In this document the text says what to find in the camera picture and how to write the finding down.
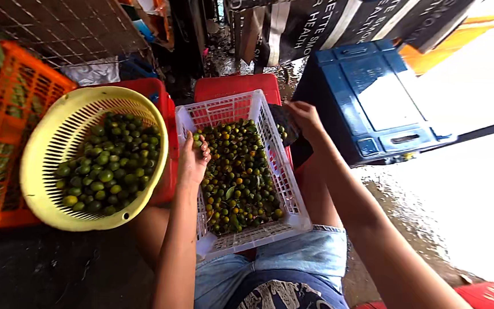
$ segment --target yellow plastic colander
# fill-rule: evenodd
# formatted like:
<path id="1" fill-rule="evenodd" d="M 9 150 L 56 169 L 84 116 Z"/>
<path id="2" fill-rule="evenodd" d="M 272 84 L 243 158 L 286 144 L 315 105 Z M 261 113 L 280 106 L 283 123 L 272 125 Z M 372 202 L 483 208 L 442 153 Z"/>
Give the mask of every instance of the yellow plastic colander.
<path id="1" fill-rule="evenodd" d="M 62 204 L 64 193 L 55 187 L 58 164 L 76 157 L 93 125 L 106 112 L 130 113 L 161 134 L 158 163 L 148 186 L 129 206 L 113 215 L 75 212 Z M 168 155 L 168 136 L 163 117 L 145 96 L 112 86 L 74 90 L 55 102 L 26 144 L 20 166 L 20 187 L 31 211 L 46 224 L 68 231 L 105 230 L 134 218 L 147 204 L 158 184 Z"/>

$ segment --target white crate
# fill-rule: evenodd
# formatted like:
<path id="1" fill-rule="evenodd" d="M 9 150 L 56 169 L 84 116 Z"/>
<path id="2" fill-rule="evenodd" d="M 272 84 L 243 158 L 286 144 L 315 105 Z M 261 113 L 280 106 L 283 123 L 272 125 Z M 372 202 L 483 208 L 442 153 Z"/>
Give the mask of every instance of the white crate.
<path id="1" fill-rule="evenodd" d="M 262 90 L 218 98 L 176 107 L 178 142 L 183 145 L 186 131 L 237 122 L 240 118 L 253 119 L 271 167 L 272 178 L 279 197 L 279 208 L 284 216 L 279 221 L 245 228 L 238 234 L 216 237 L 208 232 L 207 213 L 198 192 L 198 260 L 210 260 L 230 253 L 265 245 L 312 230 L 312 222 L 287 159 L 280 135 Z"/>

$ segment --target lap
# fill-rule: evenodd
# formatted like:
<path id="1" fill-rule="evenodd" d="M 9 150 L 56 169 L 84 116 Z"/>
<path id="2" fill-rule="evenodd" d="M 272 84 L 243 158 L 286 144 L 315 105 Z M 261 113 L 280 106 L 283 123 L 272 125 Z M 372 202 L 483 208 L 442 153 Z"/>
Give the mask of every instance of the lap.
<path id="1" fill-rule="evenodd" d="M 243 279 L 256 270 L 300 270 L 341 291 L 346 271 L 346 231 L 314 225 L 314 230 L 257 248 L 254 262 L 226 255 L 196 268 L 196 308 L 223 308 Z"/>

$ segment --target metal grid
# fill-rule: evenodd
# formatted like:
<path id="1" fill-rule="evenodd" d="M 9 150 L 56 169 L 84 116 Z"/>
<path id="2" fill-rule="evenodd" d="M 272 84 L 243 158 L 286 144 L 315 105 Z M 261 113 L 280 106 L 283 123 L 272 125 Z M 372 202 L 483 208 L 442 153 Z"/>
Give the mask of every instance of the metal grid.
<path id="1" fill-rule="evenodd" d="M 0 0 L 0 31 L 54 68 L 131 53 L 154 64 L 116 0 Z"/>

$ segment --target person's left hand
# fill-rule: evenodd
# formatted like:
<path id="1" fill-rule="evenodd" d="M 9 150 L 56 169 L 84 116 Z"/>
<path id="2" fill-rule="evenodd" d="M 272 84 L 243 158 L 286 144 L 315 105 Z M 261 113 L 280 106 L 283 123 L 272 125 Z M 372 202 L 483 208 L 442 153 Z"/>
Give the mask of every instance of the person's left hand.
<path id="1" fill-rule="evenodd" d="M 179 181 L 191 182 L 195 186 L 199 186 L 199 184 L 202 183 L 207 163 L 211 159 L 209 146 L 207 145 L 205 138 L 202 135 L 199 135 L 199 140 L 202 142 L 201 147 L 194 145 L 192 132 L 188 131 L 186 142 L 182 147 L 178 161 Z"/>

